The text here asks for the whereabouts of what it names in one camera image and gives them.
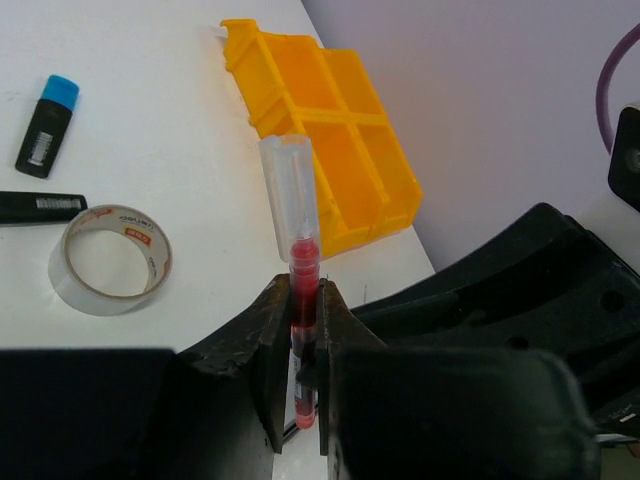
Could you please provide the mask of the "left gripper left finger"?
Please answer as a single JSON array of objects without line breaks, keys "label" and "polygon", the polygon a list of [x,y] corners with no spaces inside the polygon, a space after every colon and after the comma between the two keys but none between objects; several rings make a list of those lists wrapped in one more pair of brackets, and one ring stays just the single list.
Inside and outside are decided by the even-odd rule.
[{"label": "left gripper left finger", "polygon": [[272,449],[282,452],[289,365],[290,280],[278,274],[240,314],[178,354],[217,378],[248,379]]}]

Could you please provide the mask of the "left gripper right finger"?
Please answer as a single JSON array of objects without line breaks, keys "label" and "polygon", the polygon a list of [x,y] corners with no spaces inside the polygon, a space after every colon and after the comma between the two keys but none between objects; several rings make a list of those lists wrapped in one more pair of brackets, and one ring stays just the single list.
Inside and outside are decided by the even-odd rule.
[{"label": "left gripper right finger", "polygon": [[320,453],[330,455],[358,383],[349,378],[361,351],[387,348],[349,309],[335,282],[322,279],[316,312]]}]

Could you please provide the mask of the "red pen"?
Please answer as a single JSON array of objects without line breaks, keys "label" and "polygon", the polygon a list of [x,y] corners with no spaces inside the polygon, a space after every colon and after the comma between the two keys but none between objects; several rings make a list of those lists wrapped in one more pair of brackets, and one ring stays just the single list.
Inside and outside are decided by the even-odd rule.
[{"label": "red pen", "polygon": [[[293,244],[290,262],[292,288],[291,348],[294,373],[315,358],[316,304],[319,286],[320,250],[313,238],[298,239]],[[300,429],[309,429],[315,421],[316,393],[312,387],[298,380],[294,384],[295,424]]]}]

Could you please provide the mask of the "clear red pen cap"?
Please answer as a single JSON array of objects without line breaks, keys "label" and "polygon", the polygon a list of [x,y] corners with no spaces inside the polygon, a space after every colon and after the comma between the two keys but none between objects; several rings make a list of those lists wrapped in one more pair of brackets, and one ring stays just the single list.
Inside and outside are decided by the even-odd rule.
[{"label": "clear red pen cap", "polygon": [[270,135],[258,142],[280,258],[292,262],[299,240],[320,246],[311,139]]}]

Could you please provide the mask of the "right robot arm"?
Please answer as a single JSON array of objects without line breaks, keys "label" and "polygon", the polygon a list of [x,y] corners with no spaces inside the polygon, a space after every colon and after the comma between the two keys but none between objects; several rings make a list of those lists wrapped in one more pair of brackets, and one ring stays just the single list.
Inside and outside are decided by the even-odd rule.
[{"label": "right robot arm", "polygon": [[390,345],[549,351],[604,433],[639,434],[639,108],[619,115],[607,192],[539,203],[433,276],[354,313]]}]

